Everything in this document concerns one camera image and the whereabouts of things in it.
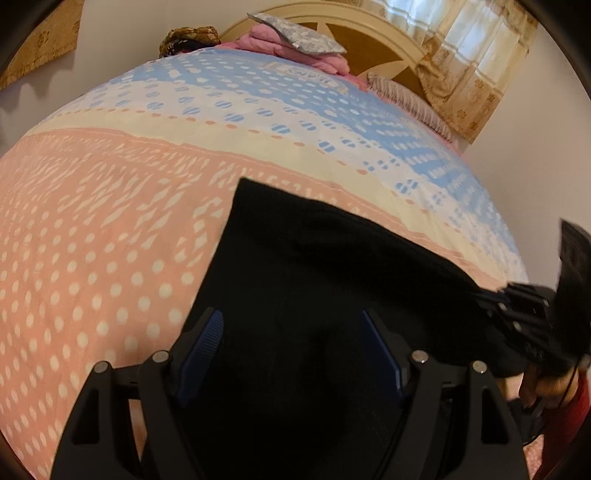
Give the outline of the person right hand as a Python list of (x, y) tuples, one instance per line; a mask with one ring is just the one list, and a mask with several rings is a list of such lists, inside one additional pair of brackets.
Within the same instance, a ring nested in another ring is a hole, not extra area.
[(570, 368), (560, 377), (542, 377), (530, 365), (513, 380), (512, 392), (518, 404), (530, 413), (542, 410), (567, 409), (570, 413), (585, 415), (590, 410), (588, 370)]

